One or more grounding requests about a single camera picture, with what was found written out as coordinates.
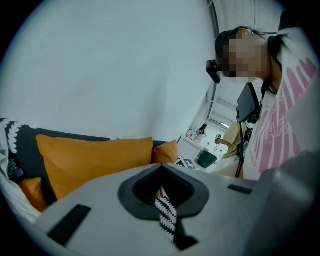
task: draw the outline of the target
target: black monitor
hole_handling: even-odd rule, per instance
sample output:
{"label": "black monitor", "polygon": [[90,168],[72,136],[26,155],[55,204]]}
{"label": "black monitor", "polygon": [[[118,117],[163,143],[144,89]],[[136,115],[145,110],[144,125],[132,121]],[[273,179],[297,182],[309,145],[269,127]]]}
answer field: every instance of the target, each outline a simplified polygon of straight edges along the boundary
{"label": "black monitor", "polygon": [[260,109],[254,86],[251,82],[248,82],[238,98],[238,107],[236,109],[238,123],[247,121],[255,124],[259,119]]}

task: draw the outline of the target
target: pink graphic print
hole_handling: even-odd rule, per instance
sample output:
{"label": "pink graphic print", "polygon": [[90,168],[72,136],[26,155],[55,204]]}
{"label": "pink graphic print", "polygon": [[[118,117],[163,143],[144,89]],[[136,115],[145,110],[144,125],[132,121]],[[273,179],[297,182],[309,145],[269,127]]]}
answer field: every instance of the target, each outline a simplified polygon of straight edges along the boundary
{"label": "pink graphic print", "polygon": [[[317,67],[309,58],[307,58],[305,62],[300,60],[300,65],[311,80],[316,77]],[[269,168],[271,161],[271,168],[276,168],[282,162],[285,162],[289,158],[290,149],[293,150],[295,156],[301,151],[295,133],[293,131],[290,132],[291,128],[289,127],[286,117],[287,113],[299,101],[310,85],[303,75],[301,67],[297,66],[296,72],[302,84],[300,84],[291,68],[286,69],[290,87],[288,87],[286,81],[283,81],[279,96],[270,112],[266,110],[262,114],[255,137],[252,138],[254,154],[252,154],[252,152],[249,154],[254,166],[257,164],[256,160],[260,156],[260,150],[262,150],[259,165],[260,173]]]}

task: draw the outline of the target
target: green bin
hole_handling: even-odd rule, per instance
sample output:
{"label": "green bin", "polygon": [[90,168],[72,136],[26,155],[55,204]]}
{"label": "green bin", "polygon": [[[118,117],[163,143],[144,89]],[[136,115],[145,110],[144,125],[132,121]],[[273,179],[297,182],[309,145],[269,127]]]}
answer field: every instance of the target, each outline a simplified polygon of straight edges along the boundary
{"label": "green bin", "polygon": [[206,169],[206,168],[212,166],[214,164],[214,162],[217,160],[218,160],[218,158],[215,155],[213,155],[207,151],[203,151],[198,159],[198,164],[201,167]]}

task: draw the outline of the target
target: orange pillow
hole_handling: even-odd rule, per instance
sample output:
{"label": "orange pillow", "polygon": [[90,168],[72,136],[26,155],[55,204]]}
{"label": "orange pillow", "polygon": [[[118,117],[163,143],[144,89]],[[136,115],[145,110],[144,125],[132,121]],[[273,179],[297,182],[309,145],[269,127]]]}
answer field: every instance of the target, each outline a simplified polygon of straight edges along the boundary
{"label": "orange pillow", "polygon": [[59,200],[86,182],[151,162],[152,138],[91,142],[37,135],[45,170]]}
{"label": "orange pillow", "polygon": [[157,146],[152,151],[151,164],[174,164],[178,160],[178,146],[175,140]]}
{"label": "orange pillow", "polygon": [[39,212],[43,212],[47,207],[44,194],[41,188],[41,178],[28,178],[18,182],[30,204]]}

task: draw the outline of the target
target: person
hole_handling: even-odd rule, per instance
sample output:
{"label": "person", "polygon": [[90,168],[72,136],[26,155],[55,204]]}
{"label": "person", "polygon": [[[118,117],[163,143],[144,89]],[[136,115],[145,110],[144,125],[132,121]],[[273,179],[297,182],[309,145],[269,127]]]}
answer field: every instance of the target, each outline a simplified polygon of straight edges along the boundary
{"label": "person", "polygon": [[[241,123],[241,129],[244,136],[248,129],[244,122]],[[241,144],[240,124],[238,122],[233,123],[225,132],[223,139],[217,138],[214,142],[217,145],[222,144],[228,147],[227,153],[220,159],[214,168],[214,172],[218,172],[221,169],[233,164],[236,160],[239,160],[237,153],[238,145]]]}
{"label": "person", "polygon": [[200,144],[202,142],[202,139],[207,136],[207,132],[206,132],[207,126],[208,126],[207,124],[203,124],[200,127],[200,129],[196,132],[196,135],[195,135],[196,137],[194,139],[195,142]]}
{"label": "person", "polygon": [[245,179],[258,180],[265,170],[320,148],[319,60],[303,30],[284,27],[284,17],[268,39],[240,26],[215,41],[225,76],[263,80],[262,108],[243,163]]}

